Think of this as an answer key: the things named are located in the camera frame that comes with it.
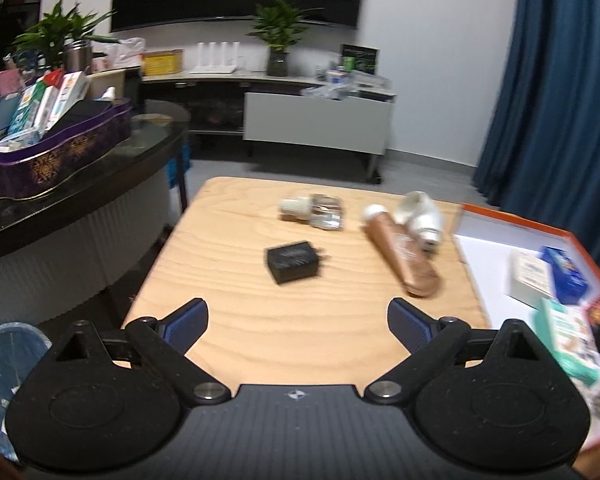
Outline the white grey product box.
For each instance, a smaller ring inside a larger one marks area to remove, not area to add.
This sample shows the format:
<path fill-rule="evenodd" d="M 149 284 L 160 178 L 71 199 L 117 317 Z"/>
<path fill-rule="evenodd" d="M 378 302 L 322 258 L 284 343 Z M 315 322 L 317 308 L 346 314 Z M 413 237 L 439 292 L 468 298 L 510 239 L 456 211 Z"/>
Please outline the white grey product box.
<path fill-rule="evenodd" d="M 537 255 L 512 249 L 508 257 L 506 294 L 538 310 L 543 300 L 555 299 L 550 266 Z"/>

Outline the adhesive bandages box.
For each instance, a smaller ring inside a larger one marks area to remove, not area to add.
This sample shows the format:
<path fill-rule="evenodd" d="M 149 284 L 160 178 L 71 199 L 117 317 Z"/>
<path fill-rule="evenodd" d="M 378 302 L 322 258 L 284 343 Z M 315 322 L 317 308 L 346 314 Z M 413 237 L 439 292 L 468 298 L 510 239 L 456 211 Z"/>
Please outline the adhesive bandages box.
<path fill-rule="evenodd" d="M 570 378 L 585 387 L 592 387 L 600 380 L 600 354 L 578 307 L 542 299 L 536 308 L 533 329 Z"/>

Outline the blue dental floss box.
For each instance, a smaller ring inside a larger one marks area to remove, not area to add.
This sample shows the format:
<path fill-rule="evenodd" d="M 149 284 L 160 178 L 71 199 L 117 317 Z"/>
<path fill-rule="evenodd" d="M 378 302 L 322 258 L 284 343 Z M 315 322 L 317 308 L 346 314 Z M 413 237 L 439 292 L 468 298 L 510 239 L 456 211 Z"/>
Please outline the blue dental floss box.
<path fill-rule="evenodd" d="M 577 304 L 588 291 L 588 280 L 560 248 L 543 246 L 541 259 L 552 270 L 555 296 L 561 304 Z"/>

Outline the bronze cosmetic tube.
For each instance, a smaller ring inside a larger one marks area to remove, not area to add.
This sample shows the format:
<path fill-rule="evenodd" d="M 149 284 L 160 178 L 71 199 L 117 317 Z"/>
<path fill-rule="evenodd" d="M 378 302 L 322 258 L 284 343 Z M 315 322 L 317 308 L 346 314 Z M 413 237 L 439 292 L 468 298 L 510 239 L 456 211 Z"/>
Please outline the bronze cosmetic tube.
<path fill-rule="evenodd" d="M 384 206 L 367 206 L 362 218 L 365 235 L 390 266 L 403 289 L 417 298 L 434 296 L 442 279 L 420 249 L 418 241 L 394 221 Z"/>

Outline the white cone plug device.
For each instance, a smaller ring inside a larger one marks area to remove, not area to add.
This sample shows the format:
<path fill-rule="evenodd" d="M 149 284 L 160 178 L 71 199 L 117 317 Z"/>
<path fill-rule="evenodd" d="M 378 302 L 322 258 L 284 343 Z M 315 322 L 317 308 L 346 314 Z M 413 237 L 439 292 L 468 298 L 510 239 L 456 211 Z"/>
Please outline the white cone plug device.
<path fill-rule="evenodd" d="M 444 221 L 428 194 L 422 191 L 405 194 L 393 211 L 393 218 L 418 240 L 424 252 L 438 251 L 443 242 Z"/>

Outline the orange white shallow box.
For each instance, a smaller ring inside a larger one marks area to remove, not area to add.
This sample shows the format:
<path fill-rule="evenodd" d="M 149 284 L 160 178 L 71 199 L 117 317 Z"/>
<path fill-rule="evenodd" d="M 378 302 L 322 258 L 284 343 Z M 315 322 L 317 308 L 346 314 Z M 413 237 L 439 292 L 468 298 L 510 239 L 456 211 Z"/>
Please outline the orange white shallow box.
<path fill-rule="evenodd" d="M 535 331 L 591 410 L 583 448 L 599 446 L 600 352 L 586 308 L 600 269 L 571 233 L 512 214 L 464 205 L 452 233 L 489 325 L 518 318 Z"/>

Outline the black small charger box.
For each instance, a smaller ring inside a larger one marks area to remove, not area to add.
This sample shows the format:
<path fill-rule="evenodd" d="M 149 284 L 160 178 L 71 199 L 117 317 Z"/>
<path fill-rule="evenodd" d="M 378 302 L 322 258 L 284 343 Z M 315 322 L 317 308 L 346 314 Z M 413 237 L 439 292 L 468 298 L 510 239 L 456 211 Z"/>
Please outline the black small charger box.
<path fill-rule="evenodd" d="M 264 251 L 265 265 L 277 285 L 319 276 L 322 264 L 328 258 L 324 249 L 314 247 L 307 240 Z"/>

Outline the black glass side table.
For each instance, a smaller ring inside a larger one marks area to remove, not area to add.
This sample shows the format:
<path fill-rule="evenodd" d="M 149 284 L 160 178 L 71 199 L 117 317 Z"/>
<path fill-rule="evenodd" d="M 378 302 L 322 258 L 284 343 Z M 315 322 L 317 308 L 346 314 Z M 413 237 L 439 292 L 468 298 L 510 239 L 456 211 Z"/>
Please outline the black glass side table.
<path fill-rule="evenodd" d="M 38 325 L 102 308 L 121 324 L 128 304 L 112 288 L 155 246 L 173 202 L 187 202 L 182 164 L 169 188 L 168 162 L 186 141 L 188 114 L 152 101 L 128 140 L 34 200 L 0 200 L 0 324 Z"/>

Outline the white TV cabinet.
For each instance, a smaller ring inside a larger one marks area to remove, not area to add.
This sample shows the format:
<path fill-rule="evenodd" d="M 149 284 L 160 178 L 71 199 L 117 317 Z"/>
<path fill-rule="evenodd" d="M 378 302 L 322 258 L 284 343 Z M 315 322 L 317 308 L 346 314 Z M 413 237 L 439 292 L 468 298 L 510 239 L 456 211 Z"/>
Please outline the white TV cabinet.
<path fill-rule="evenodd" d="M 239 136 L 250 144 L 330 148 L 366 158 L 366 180 L 381 181 L 396 95 L 369 84 L 328 83 L 261 73 L 145 76 L 145 102 L 183 107 L 193 136 Z"/>

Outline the white wifi router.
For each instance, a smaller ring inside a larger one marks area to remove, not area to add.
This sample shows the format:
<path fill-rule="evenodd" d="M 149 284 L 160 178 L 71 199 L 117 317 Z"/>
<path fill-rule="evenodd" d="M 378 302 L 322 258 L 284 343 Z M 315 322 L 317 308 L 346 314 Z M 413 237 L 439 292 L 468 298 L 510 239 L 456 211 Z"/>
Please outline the white wifi router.
<path fill-rule="evenodd" d="M 240 42 L 198 42 L 191 74 L 232 74 L 238 65 Z"/>

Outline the yellow cardboard box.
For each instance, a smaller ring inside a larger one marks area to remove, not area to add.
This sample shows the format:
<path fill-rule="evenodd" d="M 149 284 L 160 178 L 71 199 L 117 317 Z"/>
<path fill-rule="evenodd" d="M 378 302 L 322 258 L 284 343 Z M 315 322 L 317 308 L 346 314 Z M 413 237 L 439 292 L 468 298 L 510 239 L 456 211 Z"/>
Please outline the yellow cardboard box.
<path fill-rule="evenodd" d="M 183 70 L 183 50 L 148 51 L 143 54 L 143 75 L 173 75 Z"/>

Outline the black green product box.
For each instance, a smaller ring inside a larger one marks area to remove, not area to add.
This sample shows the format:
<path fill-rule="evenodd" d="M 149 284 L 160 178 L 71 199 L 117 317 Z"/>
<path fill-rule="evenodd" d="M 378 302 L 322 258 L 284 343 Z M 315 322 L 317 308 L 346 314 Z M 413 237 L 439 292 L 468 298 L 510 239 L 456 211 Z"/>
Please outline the black green product box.
<path fill-rule="evenodd" d="M 340 49 L 340 65 L 346 72 L 358 72 L 375 75 L 377 72 L 379 51 L 357 44 L 342 44 Z"/>

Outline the white plastic bag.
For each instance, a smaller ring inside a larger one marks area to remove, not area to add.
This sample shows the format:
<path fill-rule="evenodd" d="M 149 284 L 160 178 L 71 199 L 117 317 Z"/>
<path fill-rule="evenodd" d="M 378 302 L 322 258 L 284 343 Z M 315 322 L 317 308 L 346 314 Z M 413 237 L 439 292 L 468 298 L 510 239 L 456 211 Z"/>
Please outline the white plastic bag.
<path fill-rule="evenodd" d="M 116 44 L 96 44 L 96 51 L 105 55 L 106 66 L 110 70 L 140 67 L 145 49 L 146 41 L 140 37 L 119 39 Z"/>

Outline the large potted green plant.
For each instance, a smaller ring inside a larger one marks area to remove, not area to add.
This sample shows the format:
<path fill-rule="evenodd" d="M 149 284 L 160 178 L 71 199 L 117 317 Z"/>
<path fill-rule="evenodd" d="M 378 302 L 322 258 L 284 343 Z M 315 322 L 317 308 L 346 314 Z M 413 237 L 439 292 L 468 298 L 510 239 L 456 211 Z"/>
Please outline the large potted green plant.
<path fill-rule="evenodd" d="M 79 3 L 65 11 L 64 0 L 58 0 L 50 12 L 44 12 L 37 23 L 18 35 L 12 46 L 17 53 L 36 53 L 45 62 L 45 68 L 54 70 L 61 66 L 66 47 L 70 44 L 117 44 L 117 38 L 96 32 L 97 26 L 112 18 L 115 13 L 115 10 L 110 10 L 103 14 L 83 14 Z"/>

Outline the potted bamboo plant on cabinet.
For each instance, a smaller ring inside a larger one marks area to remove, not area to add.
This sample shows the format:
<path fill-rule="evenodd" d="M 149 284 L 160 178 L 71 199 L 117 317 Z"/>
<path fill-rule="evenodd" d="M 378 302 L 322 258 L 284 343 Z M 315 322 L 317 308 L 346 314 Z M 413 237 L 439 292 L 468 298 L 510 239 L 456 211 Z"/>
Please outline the potted bamboo plant on cabinet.
<path fill-rule="evenodd" d="M 289 50 L 303 38 L 309 28 L 306 16 L 314 11 L 321 11 L 321 8 L 300 8 L 288 0 L 256 4 L 256 15 L 248 36 L 268 47 L 265 67 L 268 76 L 288 76 Z"/>

